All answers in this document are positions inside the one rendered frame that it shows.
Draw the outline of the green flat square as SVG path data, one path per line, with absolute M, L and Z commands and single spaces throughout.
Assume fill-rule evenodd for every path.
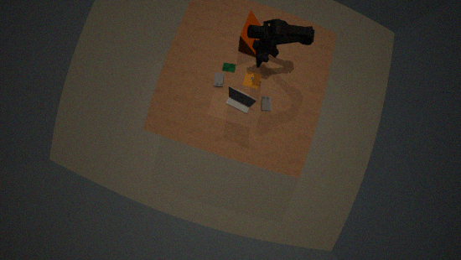
M 235 72 L 235 69 L 236 69 L 236 65 L 234 64 L 223 63 L 222 65 L 222 71 Z

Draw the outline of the orange square zone marking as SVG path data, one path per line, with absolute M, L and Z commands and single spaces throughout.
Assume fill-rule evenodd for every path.
M 251 82 L 251 77 L 253 77 L 253 82 Z M 261 78 L 262 75 L 247 70 L 244 77 L 245 80 L 242 85 L 257 89 L 260 84 Z

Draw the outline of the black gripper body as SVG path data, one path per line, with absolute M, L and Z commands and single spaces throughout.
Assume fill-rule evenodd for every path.
M 269 57 L 266 53 L 267 53 L 267 50 L 269 49 L 270 44 L 271 44 L 271 41 L 260 39 L 259 44 L 256 45 L 256 49 L 258 53 L 256 54 L 256 60 L 260 60 L 264 62 L 269 61 Z

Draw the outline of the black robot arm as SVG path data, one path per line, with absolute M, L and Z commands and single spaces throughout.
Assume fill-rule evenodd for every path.
M 301 43 L 311 45 L 314 39 L 313 26 L 295 26 L 286 23 L 286 21 L 280 20 L 280 18 L 263 21 L 262 26 L 249 25 L 247 30 L 247 37 L 250 39 L 263 39 L 271 41 L 267 55 L 271 55 L 274 58 L 277 57 L 279 51 L 277 45 L 288 44 L 288 43 Z M 271 26 L 268 26 L 270 24 Z

